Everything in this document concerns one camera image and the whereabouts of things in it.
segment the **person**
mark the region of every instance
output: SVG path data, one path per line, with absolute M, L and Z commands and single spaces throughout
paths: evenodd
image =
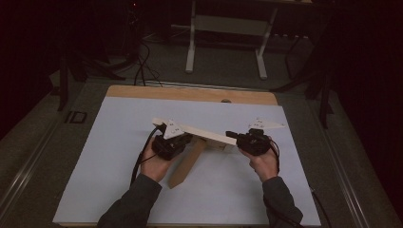
M 155 155 L 151 149 L 153 140 L 153 138 L 150 140 L 144 151 L 144 158 L 150 158 Z M 260 156 L 252 156 L 241 149 L 240 152 L 250 159 L 250 166 L 255 169 L 262 182 L 263 201 L 266 205 L 266 214 L 270 227 L 295 227 L 293 222 L 300 223 L 302 213 L 294 205 L 293 196 L 283 179 L 278 176 L 275 152 L 269 149 L 267 153 Z M 159 182 L 163 179 L 174 160 L 166 161 L 155 156 L 143 162 L 140 174 L 129 190 L 101 216 L 97 227 L 145 227 L 150 210 L 162 190 Z

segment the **hand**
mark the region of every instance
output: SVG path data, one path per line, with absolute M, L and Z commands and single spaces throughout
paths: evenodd
M 169 166 L 173 163 L 173 161 L 176 159 L 174 158 L 171 161 L 166 161 L 162 158 L 160 158 L 158 155 L 154 153 L 154 151 L 151 149 L 151 144 L 154 142 L 154 137 L 151 138 L 150 142 L 147 145 L 147 148 L 144 151 L 143 154 L 143 161 L 151 158 L 154 156 L 152 159 L 144 161 L 141 164 L 140 172 L 152 180 L 156 182 L 160 182 L 163 177 L 165 177 L 166 171 L 168 171 Z
M 249 165 L 255 169 L 261 182 L 278 175 L 277 159 L 273 149 L 269 149 L 265 154 L 259 156 L 253 156 L 242 149 L 240 149 L 240 153 L 250 159 Z

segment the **gray floor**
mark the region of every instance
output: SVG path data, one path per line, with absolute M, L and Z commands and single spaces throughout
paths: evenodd
M 252 49 L 197 47 L 194 72 L 186 74 L 187 47 L 147 44 L 151 50 L 148 66 L 159 72 L 163 86 L 227 86 L 267 90 L 290 81 L 283 57 L 291 42 L 283 38 L 270 40 L 264 54 L 269 73 L 266 81 L 258 76 Z M 303 41 L 293 52 L 293 73 L 303 66 L 309 50 L 309 42 Z M 29 155 L 33 151 L 43 151 L 25 190 L 10 207 L 5 222 L 0 223 L 1 227 L 60 227 L 51 222 L 52 218 L 106 91 L 113 84 L 133 84 L 137 67 L 119 73 L 127 78 L 123 82 L 91 74 L 85 84 L 71 84 L 72 94 L 76 94 L 77 98 L 73 96 L 62 113 L 56 112 L 57 97 L 47 96 L 0 142 L 2 195 L 7 192 Z M 145 78 L 152 78 L 150 71 L 145 71 Z M 147 84 L 158 85 L 151 81 Z M 325 130 L 317 118 L 318 101 L 305 100 L 305 87 L 301 85 L 276 96 L 285 110 L 308 182 L 316 190 L 332 226 L 402 227 L 337 95 L 334 92 L 331 94 L 330 105 L 334 114 L 328 115 L 329 129 Z M 70 110 L 87 112 L 86 122 L 63 123 Z M 41 140 L 54 124 L 57 127 L 51 132 L 51 138 Z M 43 147 L 36 147 L 40 142 L 43 142 Z M 322 227 L 329 227 L 318 204 L 317 210 Z

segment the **white board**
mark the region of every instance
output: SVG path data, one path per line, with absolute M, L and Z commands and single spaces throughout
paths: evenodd
M 115 97 L 103 101 L 53 222 L 98 221 L 128 189 L 134 163 L 154 128 L 154 117 L 222 135 L 227 130 L 246 133 L 256 118 L 284 124 L 265 130 L 280 149 L 279 174 L 304 215 L 301 224 L 320 225 L 281 106 Z M 167 187 L 169 175 L 160 182 L 163 191 L 151 210 L 150 224 L 268 224 L 259 177 L 237 147 L 230 152 L 205 150 L 186 180 L 173 189 Z

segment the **forearm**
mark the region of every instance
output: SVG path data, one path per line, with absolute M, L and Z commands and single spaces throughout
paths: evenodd
M 297 223 L 302 220 L 301 211 L 295 206 L 293 196 L 281 177 L 269 179 L 263 183 L 264 203 L 271 228 L 294 227 L 280 219 L 276 213 Z
M 115 201 L 98 221 L 98 228 L 145 227 L 161 186 L 140 174 L 121 199 Z

